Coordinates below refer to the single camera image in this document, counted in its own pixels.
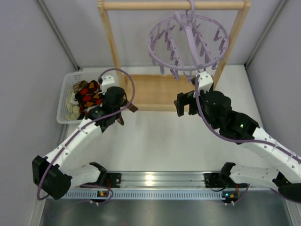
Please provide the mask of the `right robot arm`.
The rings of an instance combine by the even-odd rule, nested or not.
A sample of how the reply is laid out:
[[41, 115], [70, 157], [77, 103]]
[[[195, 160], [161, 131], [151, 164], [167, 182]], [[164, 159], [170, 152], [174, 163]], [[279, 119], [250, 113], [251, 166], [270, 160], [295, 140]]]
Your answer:
[[232, 110], [231, 99], [219, 91], [179, 93], [174, 101], [178, 116], [184, 107], [198, 114], [219, 138], [246, 148], [271, 165], [271, 168], [247, 167], [227, 162], [219, 173], [224, 186], [251, 184], [267, 187], [283, 197], [301, 201], [301, 158], [272, 138], [259, 123], [244, 113]]

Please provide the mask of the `red black argyle sock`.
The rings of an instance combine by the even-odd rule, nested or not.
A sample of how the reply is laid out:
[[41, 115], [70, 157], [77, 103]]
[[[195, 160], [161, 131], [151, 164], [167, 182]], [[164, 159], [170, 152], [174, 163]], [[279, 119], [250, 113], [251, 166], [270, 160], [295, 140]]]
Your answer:
[[75, 99], [88, 101], [92, 99], [100, 90], [100, 85], [95, 80], [92, 80], [91, 82], [81, 81], [75, 88]]

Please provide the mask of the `wooden hanger rack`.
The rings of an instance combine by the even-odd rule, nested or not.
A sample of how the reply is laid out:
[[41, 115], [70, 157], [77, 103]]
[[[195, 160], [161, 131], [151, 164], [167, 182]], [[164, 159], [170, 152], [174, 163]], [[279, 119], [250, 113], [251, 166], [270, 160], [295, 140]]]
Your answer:
[[[100, 0], [97, 3], [98, 11], [105, 29], [111, 55], [115, 67], [121, 68], [117, 47], [114, 40], [112, 26], [110, 23], [110, 11], [159, 11], [159, 10], [172, 10], [174, 13], [178, 11], [183, 14], [185, 11], [191, 9], [189, 3], [186, 1], [105, 1]], [[223, 69], [228, 62], [230, 54], [240, 34], [241, 28], [244, 24], [246, 16], [251, 7], [249, 0], [227, 0], [227, 1], [195, 1], [197, 10], [235, 10], [237, 12], [235, 21], [229, 36], [229, 48], [226, 51], [223, 59], [218, 63], [216, 69], [206, 68], [214, 71], [212, 76], [214, 84], [217, 84]], [[201, 70], [193, 71], [192, 77]], [[179, 78], [175, 79], [169, 70], [165, 70], [164, 74], [154, 74], [146, 72], [144, 74], [133, 75], [131, 80], [126, 77], [122, 72], [117, 72], [117, 77], [121, 87], [123, 87], [128, 94], [134, 95], [134, 104], [137, 105], [142, 111], [172, 111], [174, 109], [173, 100], [177, 93], [187, 92], [191, 90], [191, 79], [188, 80], [183, 73], [179, 73]]]

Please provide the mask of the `white plastic basket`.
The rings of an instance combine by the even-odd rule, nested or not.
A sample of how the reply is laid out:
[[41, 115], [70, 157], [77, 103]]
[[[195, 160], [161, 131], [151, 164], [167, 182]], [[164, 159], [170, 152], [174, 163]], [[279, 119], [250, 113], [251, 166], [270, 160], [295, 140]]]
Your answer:
[[102, 105], [109, 87], [118, 85], [116, 75], [105, 73], [99, 81], [99, 71], [67, 74], [59, 98], [56, 120], [60, 124], [76, 124], [89, 110]]

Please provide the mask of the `aluminium mounting rail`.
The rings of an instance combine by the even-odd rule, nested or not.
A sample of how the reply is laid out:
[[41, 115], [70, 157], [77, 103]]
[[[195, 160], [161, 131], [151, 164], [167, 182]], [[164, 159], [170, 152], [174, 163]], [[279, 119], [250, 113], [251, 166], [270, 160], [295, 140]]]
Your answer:
[[83, 173], [73, 176], [71, 188], [111, 186], [112, 188], [245, 188], [248, 184], [277, 189], [273, 182], [277, 169], [239, 168], [234, 173], [226, 171], [109, 171], [102, 182], [97, 176]]

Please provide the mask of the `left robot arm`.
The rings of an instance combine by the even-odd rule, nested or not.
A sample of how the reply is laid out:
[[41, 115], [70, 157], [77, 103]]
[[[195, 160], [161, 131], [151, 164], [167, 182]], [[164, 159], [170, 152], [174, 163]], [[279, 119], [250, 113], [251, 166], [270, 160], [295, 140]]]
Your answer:
[[106, 181], [106, 168], [96, 162], [78, 167], [75, 165], [86, 146], [121, 117], [121, 108], [126, 103], [123, 88], [108, 88], [102, 103], [87, 113], [68, 138], [44, 157], [36, 156], [32, 161], [32, 173], [38, 190], [43, 190], [58, 200], [70, 188], [85, 184], [103, 185]]

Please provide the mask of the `purple round clip hanger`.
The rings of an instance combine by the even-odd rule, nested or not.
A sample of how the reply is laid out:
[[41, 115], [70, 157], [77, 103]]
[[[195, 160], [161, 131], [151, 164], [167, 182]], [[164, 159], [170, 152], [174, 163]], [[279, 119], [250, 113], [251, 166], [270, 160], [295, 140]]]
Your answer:
[[191, 9], [155, 25], [148, 36], [148, 51], [152, 64], [161, 74], [169, 70], [175, 79], [183, 73], [190, 80], [193, 71], [216, 69], [229, 48], [229, 36], [216, 20], [196, 14], [195, 1]]

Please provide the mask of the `pale green sock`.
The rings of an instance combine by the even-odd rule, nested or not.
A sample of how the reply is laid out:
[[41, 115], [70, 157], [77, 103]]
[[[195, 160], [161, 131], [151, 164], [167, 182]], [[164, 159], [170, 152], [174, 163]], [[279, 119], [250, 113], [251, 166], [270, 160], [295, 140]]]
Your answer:
[[79, 106], [73, 104], [67, 104], [68, 113], [66, 114], [66, 119], [69, 121], [76, 121], [79, 116]]

